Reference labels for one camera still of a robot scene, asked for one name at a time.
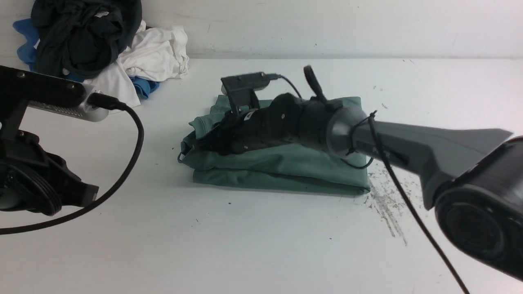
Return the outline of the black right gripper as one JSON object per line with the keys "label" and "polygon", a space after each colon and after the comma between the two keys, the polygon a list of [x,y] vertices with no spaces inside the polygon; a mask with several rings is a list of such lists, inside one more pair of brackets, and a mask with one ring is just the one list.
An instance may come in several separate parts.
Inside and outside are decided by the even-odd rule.
{"label": "black right gripper", "polygon": [[195,141],[194,147],[228,156],[291,145],[297,141],[295,132],[304,102],[291,93],[285,93],[273,99],[268,107],[242,111],[239,115],[225,115],[207,134]]}

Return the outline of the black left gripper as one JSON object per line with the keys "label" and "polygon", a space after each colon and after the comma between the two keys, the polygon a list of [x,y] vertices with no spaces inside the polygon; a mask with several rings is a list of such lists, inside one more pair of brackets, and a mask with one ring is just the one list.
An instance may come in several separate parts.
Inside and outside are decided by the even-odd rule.
{"label": "black left gripper", "polygon": [[35,134],[1,133],[0,147],[1,211],[54,216],[64,206],[84,208],[95,201],[99,188],[82,182],[63,158],[45,152]]}

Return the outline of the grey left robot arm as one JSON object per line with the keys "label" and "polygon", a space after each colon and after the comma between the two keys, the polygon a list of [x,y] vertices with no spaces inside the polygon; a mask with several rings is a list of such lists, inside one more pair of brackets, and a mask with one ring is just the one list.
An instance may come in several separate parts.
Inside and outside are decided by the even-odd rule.
{"label": "grey left robot arm", "polygon": [[65,205],[90,205],[99,191],[70,171],[63,158],[45,152],[38,136],[23,131],[1,139],[0,179],[3,212],[54,216]]}

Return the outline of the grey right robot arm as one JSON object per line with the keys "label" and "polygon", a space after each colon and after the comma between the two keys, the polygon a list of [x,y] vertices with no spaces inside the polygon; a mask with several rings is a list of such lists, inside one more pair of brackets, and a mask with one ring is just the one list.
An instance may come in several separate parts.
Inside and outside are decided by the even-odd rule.
{"label": "grey right robot arm", "polygon": [[521,136],[379,122],[340,99],[287,93],[263,109],[239,111],[232,104],[195,147],[224,156],[291,143],[337,158],[361,153],[416,174],[425,208],[434,209],[457,249],[522,279]]}

